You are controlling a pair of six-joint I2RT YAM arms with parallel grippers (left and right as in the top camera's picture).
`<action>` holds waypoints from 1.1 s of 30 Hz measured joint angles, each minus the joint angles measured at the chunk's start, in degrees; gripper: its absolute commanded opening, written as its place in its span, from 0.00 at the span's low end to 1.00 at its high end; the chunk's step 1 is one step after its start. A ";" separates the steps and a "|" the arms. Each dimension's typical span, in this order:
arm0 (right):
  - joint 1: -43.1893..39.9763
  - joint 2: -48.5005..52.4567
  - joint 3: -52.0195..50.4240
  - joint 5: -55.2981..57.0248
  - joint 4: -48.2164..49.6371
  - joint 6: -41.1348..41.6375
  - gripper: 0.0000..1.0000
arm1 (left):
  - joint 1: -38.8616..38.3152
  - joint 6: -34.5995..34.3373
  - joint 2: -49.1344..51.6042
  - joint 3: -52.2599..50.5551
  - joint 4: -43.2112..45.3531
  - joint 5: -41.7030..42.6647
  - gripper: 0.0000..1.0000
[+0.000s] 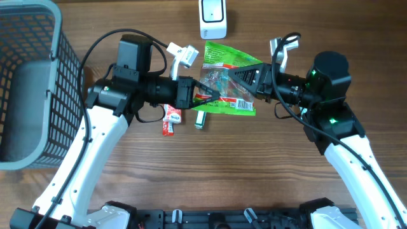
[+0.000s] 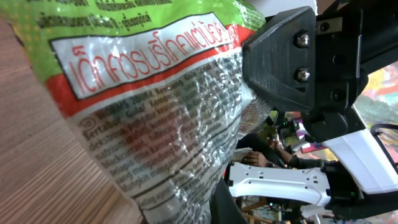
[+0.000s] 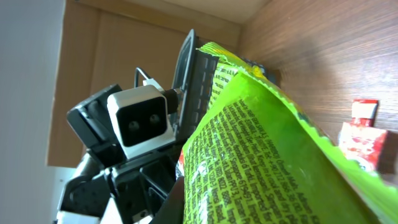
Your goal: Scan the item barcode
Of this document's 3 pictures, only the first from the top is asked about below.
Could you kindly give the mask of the green snack bag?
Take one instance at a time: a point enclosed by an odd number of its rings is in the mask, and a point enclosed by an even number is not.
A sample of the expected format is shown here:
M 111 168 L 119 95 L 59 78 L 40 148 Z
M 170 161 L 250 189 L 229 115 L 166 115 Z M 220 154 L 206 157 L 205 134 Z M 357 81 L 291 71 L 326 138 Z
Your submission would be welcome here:
M 228 76 L 230 69 L 260 64 L 255 57 L 212 41 L 207 41 L 199 82 L 217 90 L 220 98 L 195 108 L 196 111 L 226 115 L 255 116 L 254 97 Z

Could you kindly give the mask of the red tissue packet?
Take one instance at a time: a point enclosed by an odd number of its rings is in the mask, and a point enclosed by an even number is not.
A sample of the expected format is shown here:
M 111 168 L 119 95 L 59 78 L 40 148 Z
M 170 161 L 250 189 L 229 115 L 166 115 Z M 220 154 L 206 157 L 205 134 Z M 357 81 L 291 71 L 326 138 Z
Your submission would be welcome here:
M 179 124 L 182 122 L 182 111 L 180 109 L 173 108 L 172 106 L 164 105 L 165 116 L 164 122 Z

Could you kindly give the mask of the red stick sachet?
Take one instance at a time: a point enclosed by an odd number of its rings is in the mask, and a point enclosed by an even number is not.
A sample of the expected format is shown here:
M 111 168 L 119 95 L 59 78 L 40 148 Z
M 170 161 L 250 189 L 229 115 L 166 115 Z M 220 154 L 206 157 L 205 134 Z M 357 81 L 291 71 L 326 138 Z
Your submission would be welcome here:
M 173 123 L 164 121 L 163 122 L 163 136 L 173 136 L 174 128 Z

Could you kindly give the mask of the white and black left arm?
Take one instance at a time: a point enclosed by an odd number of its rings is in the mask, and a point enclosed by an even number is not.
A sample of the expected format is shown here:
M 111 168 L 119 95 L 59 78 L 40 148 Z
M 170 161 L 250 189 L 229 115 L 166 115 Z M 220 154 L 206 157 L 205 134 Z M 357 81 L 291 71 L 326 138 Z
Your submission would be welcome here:
M 220 94 L 189 76 L 178 76 L 197 56 L 192 46 L 180 47 L 143 32 L 122 29 L 111 79 L 98 80 L 81 99 L 83 119 L 58 171 L 31 209 L 18 208 L 11 228 L 138 228 L 137 209 L 110 201 L 89 212 L 95 185 L 112 150 L 145 103 L 176 109 L 198 106 L 196 88 Z

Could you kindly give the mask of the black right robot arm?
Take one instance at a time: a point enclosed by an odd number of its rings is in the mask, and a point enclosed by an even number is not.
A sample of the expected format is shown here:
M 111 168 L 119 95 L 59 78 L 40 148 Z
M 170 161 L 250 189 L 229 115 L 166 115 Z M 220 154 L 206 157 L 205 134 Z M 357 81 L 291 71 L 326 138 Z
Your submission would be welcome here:
M 285 73 L 276 62 L 234 68 L 228 75 L 255 98 L 275 99 L 288 118 L 303 125 L 308 140 L 347 186 L 366 226 L 406 228 L 406 208 L 345 101 L 351 75 L 344 55 L 333 51 L 317 54 L 305 78 Z

